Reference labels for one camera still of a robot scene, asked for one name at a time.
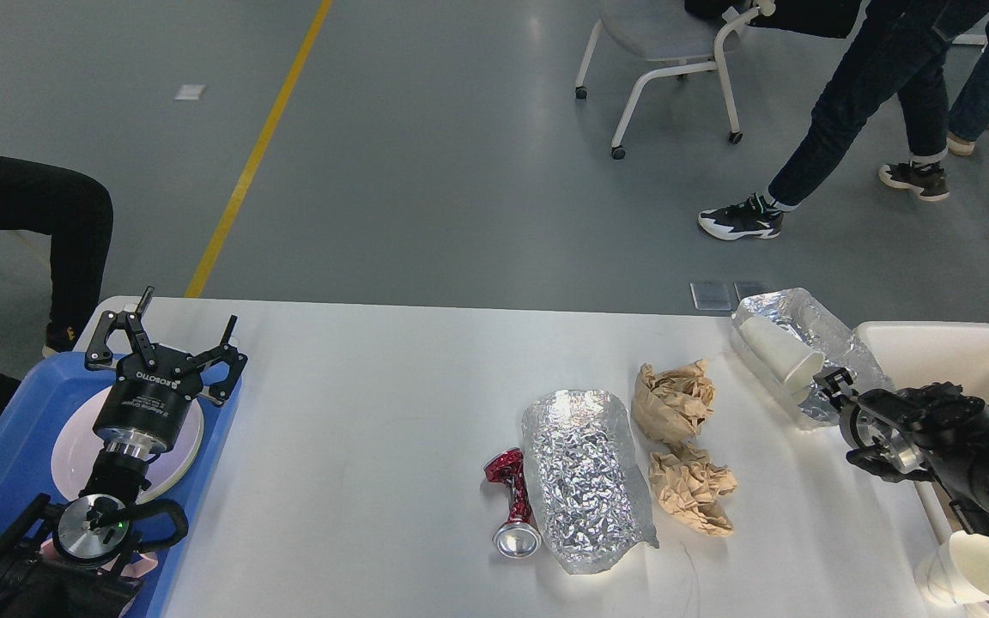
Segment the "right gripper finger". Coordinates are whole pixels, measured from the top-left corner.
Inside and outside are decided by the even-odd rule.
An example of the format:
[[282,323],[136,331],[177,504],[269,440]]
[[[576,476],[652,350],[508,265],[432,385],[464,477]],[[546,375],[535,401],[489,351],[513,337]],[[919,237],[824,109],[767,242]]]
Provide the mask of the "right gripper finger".
[[846,367],[827,367],[814,375],[816,390],[821,397],[839,412],[840,417],[851,414],[857,408],[859,393],[854,388],[854,379]]

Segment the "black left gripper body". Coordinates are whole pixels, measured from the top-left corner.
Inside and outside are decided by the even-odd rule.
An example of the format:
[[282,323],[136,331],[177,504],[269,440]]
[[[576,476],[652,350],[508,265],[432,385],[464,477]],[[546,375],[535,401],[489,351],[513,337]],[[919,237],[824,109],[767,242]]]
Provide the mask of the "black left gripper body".
[[113,384],[93,426],[105,443],[147,445],[149,454],[176,446],[193,397],[203,391],[203,369],[176,348],[155,348],[150,367],[138,353],[115,365]]

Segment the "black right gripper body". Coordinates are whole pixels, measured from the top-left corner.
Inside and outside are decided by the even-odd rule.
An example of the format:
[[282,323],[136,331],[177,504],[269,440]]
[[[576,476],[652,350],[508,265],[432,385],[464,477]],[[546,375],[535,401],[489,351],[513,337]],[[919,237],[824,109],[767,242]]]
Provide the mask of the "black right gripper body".
[[851,446],[847,462],[885,482],[933,481],[918,447],[899,430],[864,411],[857,403],[858,396],[854,388],[845,388],[837,398],[841,437]]

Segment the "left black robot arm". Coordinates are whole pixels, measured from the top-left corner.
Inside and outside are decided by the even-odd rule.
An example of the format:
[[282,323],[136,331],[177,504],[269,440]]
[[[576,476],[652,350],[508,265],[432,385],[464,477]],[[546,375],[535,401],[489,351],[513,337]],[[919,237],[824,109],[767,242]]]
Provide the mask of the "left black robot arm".
[[236,317],[200,353],[149,340],[153,293],[100,312],[0,420],[0,617],[160,613],[248,359]]

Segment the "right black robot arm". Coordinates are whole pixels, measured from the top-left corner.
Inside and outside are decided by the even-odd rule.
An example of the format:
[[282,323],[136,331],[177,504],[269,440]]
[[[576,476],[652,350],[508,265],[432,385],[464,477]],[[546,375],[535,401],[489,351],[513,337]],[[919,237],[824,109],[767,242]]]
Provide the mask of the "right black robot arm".
[[814,383],[839,412],[849,463],[887,482],[936,482],[962,528],[989,536],[989,403],[949,382],[858,392],[844,367]]

